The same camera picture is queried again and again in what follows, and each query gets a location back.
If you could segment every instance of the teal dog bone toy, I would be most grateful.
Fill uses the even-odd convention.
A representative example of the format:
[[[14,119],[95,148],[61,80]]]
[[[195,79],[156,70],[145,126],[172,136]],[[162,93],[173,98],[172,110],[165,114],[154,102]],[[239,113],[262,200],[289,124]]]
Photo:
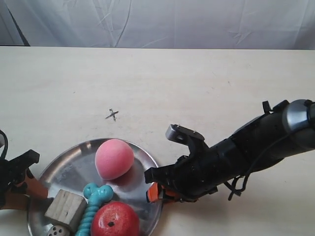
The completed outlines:
[[[112,200],[114,191],[109,185],[103,185],[99,188],[95,183],[89,183],[84,187],[83,195],[88,199],[88,206],[84,211],[82,220],[75,236],[90,235],[91,224],[96,212],[103,203]]]

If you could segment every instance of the metal plate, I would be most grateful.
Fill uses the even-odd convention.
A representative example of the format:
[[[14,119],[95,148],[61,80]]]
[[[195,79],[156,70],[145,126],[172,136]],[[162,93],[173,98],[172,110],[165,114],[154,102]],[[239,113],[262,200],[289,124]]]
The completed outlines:
[[[154,159],[142,148],[127,142],[133,149],[135,161],[131,169],[113,181],[102,180],[95,167],[95,153],[108,139],[98,139],[79,144],[58,156],[43,172],[40,181],[49,189],[48,199],[32,199],[28,212],[31,236],[45,236],[52,224],[44,214],[60,189],[82,194],[84,186],[95,182],[98,186],[109,184],[115,192],[114,201],[129,204],[140,219],[141,236],[149,236],[155,228],[162,210],[162,203],[146,201],[146,191],[151,186],[144,181],[144,171],[157,167]]]

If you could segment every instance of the table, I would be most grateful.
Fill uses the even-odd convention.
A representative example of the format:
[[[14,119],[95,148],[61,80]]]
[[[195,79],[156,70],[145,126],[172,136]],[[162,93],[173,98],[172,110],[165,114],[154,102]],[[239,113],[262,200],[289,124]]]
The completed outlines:
[[[315,100],[314,51],[0,48],[0,126],[7,157],[41,154],[36,177],[83,141],[116,137],[148,150],[160,165],[185,146],[171,123],[211,146],[284,99]],[[105,119],[119,111],[116,122]],[[229,191],[165,206],[153,236],[296,236],[315,231],[315,152],[255,173],[241,197]],[[0,235],[28,235],[26,213],[0,212]]]

